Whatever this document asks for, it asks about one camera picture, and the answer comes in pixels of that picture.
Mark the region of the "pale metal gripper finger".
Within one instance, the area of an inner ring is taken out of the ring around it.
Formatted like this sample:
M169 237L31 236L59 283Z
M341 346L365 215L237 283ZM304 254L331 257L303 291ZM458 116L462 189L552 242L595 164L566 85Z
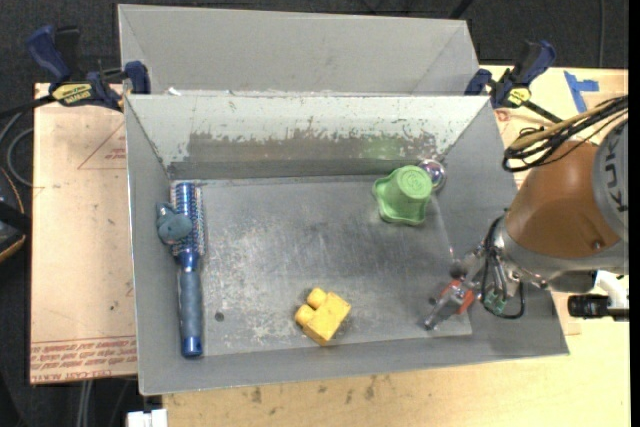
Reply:
M432 298L430 303L432 308L424 320L424 327L427 331L435 330L454 313L454 303L450 299Z

